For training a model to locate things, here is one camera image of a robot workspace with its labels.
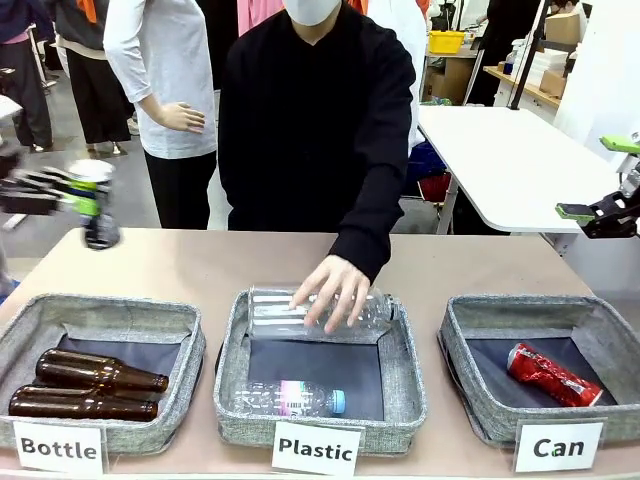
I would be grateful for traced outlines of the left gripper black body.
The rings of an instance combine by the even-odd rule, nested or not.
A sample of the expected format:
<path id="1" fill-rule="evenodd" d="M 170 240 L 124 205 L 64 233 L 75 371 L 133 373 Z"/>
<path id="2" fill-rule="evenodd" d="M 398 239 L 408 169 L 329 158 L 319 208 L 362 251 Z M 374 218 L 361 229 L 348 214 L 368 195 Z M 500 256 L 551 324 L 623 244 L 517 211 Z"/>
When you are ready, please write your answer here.
<path id="1" fill-rule="evenodd" d="M 0 210 L 8 214 L 51 215 L 58 210 L 56 181 L 36 173 L 18 173 L 0 180 Z"/>

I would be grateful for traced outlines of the dark drink can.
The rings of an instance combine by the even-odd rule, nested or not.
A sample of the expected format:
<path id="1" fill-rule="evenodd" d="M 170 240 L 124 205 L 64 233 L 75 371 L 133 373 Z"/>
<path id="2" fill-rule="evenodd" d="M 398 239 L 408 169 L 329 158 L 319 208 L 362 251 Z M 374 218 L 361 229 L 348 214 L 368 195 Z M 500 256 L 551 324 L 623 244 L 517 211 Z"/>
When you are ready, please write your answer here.
<path id="1" fill-rule="evenodd" d="M 79 180 L 96 182 L 95 192 L 72 191 L 71 197 L 95 198 L 99 202 L 99 215 L 80 215 L 84 225 L 84 241 L 88 248 L 105 250 L 120 241 L 120 229 L 111 214 L 112 164 L 97 159 L 79 159 L 69 167 L 69 174 Z"/>

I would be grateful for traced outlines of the brown glass bottle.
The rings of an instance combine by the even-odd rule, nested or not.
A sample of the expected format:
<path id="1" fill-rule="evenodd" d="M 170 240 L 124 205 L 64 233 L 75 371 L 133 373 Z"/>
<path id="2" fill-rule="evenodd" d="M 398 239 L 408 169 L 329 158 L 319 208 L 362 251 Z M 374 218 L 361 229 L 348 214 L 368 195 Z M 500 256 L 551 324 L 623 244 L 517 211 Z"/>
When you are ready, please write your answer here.
<path id="1" fill-rule="evenodd" d="M 65 386 L 163 393 L 169 377 L 129 366 L 120 360 L 63 349 L 46 350 L 36 362 L 35 374 L 42 382 Z"/>
<path id="2" fill-rule="evenodd" d="M 158 410 L 158 403 L 153 400 L 112 395 L 99 389 L 34 385 L 18 388 L 8 407 L 11 416 L 135 422 L 153 421 Z"/>

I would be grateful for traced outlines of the crushed red drink can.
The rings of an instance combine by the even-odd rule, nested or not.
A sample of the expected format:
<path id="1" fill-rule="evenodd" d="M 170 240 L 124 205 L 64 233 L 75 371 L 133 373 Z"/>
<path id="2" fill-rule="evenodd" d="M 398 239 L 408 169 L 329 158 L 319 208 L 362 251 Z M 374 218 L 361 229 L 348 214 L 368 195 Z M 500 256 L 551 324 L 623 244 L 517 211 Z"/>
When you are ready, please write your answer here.
<path id="1" fill-rule="evenodd" d="M 592 407 L 603 389 L 572 373 L 524 343 L 509 352 L 507 372 L 520 383 L 535 386 L 564 407 Z"/>

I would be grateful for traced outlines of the clear capless plastic bottle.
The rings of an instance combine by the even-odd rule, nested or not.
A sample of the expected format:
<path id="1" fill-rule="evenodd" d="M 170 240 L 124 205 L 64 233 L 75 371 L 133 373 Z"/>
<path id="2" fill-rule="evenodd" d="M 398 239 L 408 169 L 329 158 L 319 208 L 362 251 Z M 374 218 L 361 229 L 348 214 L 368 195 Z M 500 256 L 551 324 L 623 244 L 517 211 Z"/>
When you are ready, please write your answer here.
<path id="1" fill-rule="evenodd" d="M 358 320 L 348 325 L 346 320 L 330 333 L 325 331 L 329 317 L 339 302 L 334 299 L 310 326 L 305 317 L 317 295 L 291 309 L 294 288 L 261 288 L 254 286 L 248 295 L 248 334 L 256 340 L 291 340 L 321 343 L 374 344 L 394 326 L 398 317 L 397 303 L 389 295 L 373 288 L 369 291 Z"/>

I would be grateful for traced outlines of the plastic bottle with blue cap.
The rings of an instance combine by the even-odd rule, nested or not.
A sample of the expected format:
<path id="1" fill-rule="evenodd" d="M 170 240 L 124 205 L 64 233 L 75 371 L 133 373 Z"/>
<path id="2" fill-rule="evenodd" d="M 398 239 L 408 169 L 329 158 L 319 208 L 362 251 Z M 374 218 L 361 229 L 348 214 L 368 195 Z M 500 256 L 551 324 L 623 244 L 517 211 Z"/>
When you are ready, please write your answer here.
<path id="1" fill-rule="evenodd" d="M 343 390 L 299 380 L 247 381 L 233 388 L 230 402 L 237 413 L 279 417 L 332 418 L 346 410 Z"/>

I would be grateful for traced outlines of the grey fabric basket labelled Can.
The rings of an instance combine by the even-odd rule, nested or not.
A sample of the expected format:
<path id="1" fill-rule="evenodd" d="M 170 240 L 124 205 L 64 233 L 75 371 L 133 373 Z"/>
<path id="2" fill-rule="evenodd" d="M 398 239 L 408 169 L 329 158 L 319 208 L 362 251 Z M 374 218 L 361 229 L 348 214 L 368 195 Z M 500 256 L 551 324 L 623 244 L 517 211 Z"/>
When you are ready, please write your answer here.
<path id="1" fill-rule="evenodd" d="M 512 446 L 525 424 L 601 420 L 607 443 L 640 441 L 640 334 L 597 297 L 463 295 L 448 301 L 439 343 L 476 434 Z M 569 407 L 508 372 L 518 344 L 597 385 Z"/>

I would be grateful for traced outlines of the wooden workbench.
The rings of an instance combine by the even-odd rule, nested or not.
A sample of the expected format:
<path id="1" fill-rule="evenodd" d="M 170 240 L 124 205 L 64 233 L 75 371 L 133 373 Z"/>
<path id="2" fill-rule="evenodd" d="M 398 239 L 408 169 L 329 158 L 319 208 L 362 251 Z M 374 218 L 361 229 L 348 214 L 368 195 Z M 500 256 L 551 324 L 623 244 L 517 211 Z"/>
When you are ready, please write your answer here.
<path id="1" fill-rule="evenodd" d="M 483 71 L 499 81 L 497 93 L 494 95 L 494 107 L 509 107 L 515 98 L 517 84 L 509 76 L 502 73 L 497 66 L 487 66 Z M 549 124 L 553 124 L 560 99 L 551 97 L 535 86 L 527 83 L 524 86 L 518 107 L 528 110 Z"/>

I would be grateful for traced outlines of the bystander in dark blue top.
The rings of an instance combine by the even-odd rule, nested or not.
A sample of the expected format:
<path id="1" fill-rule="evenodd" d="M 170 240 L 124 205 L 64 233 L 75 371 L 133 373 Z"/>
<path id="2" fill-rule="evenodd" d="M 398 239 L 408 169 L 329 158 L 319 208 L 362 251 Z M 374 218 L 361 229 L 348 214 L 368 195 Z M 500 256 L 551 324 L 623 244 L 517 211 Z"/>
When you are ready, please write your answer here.
<path id="1" fill-rule="evenodd" d="M 41 0 L 0 0 L 0 68 L 10 68 L 7 95 L 22 107 L 14 120 L 21 145 L 42 152 L 52 146 L 52 128 L 42 82 L 28 34 L 34 24 L 41 39 L 52 40 L 51 18 Z"/>

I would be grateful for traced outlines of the bystander in black clothes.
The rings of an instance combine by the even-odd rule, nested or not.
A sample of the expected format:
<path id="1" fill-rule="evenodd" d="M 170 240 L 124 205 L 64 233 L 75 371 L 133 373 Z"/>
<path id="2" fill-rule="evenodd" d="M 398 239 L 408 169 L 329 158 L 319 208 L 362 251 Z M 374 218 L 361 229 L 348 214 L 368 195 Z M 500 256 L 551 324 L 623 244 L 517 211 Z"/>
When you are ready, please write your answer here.
<path id="1" fill-rule="evenodd" d="M 492 106 L 500 81 L 486 73 L 486 66 L 497 66 L 512 51 L 512 42 L 525 38 L 530 32 L 538 10 L 539 0 L 489 0 L 487 20 L 479 49 L 481 63 L 467 103 Z"/>

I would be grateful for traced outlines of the red bag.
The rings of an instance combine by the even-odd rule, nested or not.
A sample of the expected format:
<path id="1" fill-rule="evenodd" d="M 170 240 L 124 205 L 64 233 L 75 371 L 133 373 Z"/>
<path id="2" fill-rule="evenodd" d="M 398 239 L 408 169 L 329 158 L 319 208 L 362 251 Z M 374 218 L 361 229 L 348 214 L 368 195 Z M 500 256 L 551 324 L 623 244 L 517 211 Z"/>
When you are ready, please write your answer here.
<path id="1" fill-rule="evenodd" d="M 450 184 L 451 175 L 444 172 L 418 181 L 422 198 L 431 203 L 443 203 Z"/>

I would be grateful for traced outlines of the blue bag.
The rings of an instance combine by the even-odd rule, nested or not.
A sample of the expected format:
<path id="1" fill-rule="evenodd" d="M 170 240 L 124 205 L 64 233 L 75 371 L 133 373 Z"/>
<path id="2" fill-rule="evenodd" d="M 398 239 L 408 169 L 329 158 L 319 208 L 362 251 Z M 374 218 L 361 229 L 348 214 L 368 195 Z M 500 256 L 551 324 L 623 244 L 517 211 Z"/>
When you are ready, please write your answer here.
<path id="1" fill-rule="evenodd" d="M 414 180 L 442 175 L 446 171 L 446 165 L 434 147 L 424 141 L 411 150 L 408 164 L 408 177 Z"/>

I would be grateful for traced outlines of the yellow plastic crate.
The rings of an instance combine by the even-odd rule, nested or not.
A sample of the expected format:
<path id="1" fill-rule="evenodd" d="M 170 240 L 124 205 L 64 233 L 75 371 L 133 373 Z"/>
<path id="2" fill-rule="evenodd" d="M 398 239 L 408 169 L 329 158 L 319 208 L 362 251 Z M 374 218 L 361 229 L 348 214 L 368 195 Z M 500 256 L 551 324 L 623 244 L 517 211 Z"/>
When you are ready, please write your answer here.
<path id="1" fill-rule="evenodd" d="M 431 30 L 428 38 L 428 52 L 433 55 L 457 54 L 467 40 L 474 39 L 473 32 Z"/>

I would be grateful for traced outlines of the bystander in white coat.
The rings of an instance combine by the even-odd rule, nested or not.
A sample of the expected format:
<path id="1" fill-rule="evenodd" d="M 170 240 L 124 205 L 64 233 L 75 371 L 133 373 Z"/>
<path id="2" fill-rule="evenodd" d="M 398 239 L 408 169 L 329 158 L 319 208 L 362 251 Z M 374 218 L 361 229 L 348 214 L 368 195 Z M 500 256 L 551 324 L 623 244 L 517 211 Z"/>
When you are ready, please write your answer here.
<path id="1" fill-rule="evenodd" d="M 381 27 L 393 30 L 411 56 L 416 76 L 410 88 L 413 98 L 409 149 L 412 149 L 419 143 L 418 109 L 427 49 L 425 18 L 416 0 L 369 0 L 366 15 Z"/>

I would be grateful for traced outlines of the white face mask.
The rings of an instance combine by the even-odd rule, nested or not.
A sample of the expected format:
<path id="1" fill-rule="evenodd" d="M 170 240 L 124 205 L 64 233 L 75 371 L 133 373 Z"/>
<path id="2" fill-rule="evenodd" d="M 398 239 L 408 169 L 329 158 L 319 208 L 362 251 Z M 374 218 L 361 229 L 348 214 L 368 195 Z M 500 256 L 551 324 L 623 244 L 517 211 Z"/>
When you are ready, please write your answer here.
<path id="1" fill-rule="evenodd" d="M 282 0 L 289 17 L 302 26 L 316 26 L 327 20 L 341 0 Z"/>

